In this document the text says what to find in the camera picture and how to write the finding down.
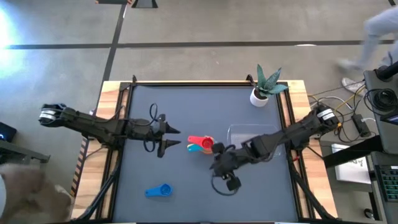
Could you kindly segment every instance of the potted plant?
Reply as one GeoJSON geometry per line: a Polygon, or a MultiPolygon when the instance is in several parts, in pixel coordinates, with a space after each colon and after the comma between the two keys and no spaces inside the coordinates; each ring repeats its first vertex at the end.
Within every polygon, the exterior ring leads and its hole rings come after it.
{"type": "Polygon", "coordinates": [[[254,82],[252,76],[248,75],[247,80],[249,80],[254,87],[250,95],[251,104],[257,107],[265,106],[270,96],[278,94],[288,88],[285,85],[277,84],[280,70],[281,68],[267,79],[264,76],[262,67],[257,65],[257,84],[254,82]]]}

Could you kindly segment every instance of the green leaves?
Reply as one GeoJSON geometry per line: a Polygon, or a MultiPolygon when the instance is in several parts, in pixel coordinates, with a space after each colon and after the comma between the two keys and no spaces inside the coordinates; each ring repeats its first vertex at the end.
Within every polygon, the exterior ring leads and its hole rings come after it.
{"type": "Polygon", "coordinates": [[[257,86],[263,87],[267,83],[267,79],[264,76],[264,72],[259,64],[257,64],[257,86]]]}
{"type": "Polygon", "coordinates": [[[278,84],[278,85],[274,86],[273,89],[269,90],[268,92],[271,94],[278,94],[278,93],[286,90],[287,88],[288,87],[285,85],[278,84]]]}
{"type": "Polygon", "coordinates": [[[285,85],[277,85],[280,71],[282,68],[279,68],[276,72],[274,72],[268,79],[264,76],[264,72],[262,71],[262,67],[257,64],[257,89],[261,96],[270,97],[273,94],[278,94],[288,87],[285,85]]]}
{"type": "Polygon", "coordinates": [[[280,70],[281,70],[281,69],[282,69],[282,68],[279,68],[278,71],[274,72],[274,74],[272,74],[272,75],[268,78],[266,84],[264,85],[264,88],[265,88],[266,90],[271,90],[271,89],[273,89],[273,87],[276,85],[276,83],[278,82],[279,76],[280,76],[280,70]]]}

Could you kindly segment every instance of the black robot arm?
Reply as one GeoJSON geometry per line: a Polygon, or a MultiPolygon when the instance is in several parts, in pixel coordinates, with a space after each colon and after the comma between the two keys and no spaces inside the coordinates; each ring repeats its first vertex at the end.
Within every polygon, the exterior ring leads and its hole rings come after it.
{"type": "Polygon", "coordinates": [[[304,149],[311,135],[330,132],[336,129],[338,124],[339,121],[334,112],[327,106],[319,105],[301,121],[286,129],[242,142],[241,149],[235,149],[235,146],[225,147],[223,143],[213,145],[215,160],[210,169],[213,169],[215,177],[228,179],[229,190],[236,190],[241,183],[234,175],[235,169],[248,163],[255,164],[271,160],[279,144],[289,143],[293,149],[304,149]]]}
{"type": "Polygon", "coordinates": [[[46,127],[66,127],[80,132],[83,136],[94,137],[101,144],[113,149],[122,146],[124,139],[159,143],[157,156],[163,157],[165,150],[180,141],[164,140],[165,133],[178,134],[180,131],[170,127],[161,114],[153,121],[146,119],[103,119],[81,113],[64,104],[43,105],[39,117],[40,124],[46,127]]]}

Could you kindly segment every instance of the shoe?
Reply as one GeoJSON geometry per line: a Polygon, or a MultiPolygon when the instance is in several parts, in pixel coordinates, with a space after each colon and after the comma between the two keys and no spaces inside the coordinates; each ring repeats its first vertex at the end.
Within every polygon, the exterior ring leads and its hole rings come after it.
{"type": "Polygon", "coordinates": [[[363,70],[356,62],[347,59],[340,59],[336,64],[343,73],[350,73],[352,71],[361,72],[363,70]]]}
{"type": "MultiPolygon", "coordinates": [[[[361,87],[365,84],[365,82],[364,82],[364,81],[362,81],[362,82],[356,82],[356,81],[354,81],[354,80],[352,80],[352,79],[349,79],[349,78],[342,78],[342,79],[341,79],[341,84],[343,84],[343,87],[344,87],[346,90],[348,90],[348,91],[350,91],[350,92],[352,92],[352,93],[356,93],[356,91],[357,91],[359,88],[361,88],[361,87]]],[[[363,89],[363,90],[359,91],[359,92],[356,93],[356,94],[359,95],[359,96],[364,96],[364,95],[366,94],[366,92],[367,92],[367,90],[366,90],[366,89],[363,89]]]]}

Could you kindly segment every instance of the power strip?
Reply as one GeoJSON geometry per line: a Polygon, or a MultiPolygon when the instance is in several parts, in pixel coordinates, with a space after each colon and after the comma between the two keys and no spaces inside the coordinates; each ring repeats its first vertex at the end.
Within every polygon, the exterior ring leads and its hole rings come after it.
{"type": "Polygon", "coordinates": [[[362,115],[354,114],[351,118],[353,119],[355,127],[361,137],[369,137],[371,135],[371,131],[369,130],[367,124],[362,121],[362,115]]]}

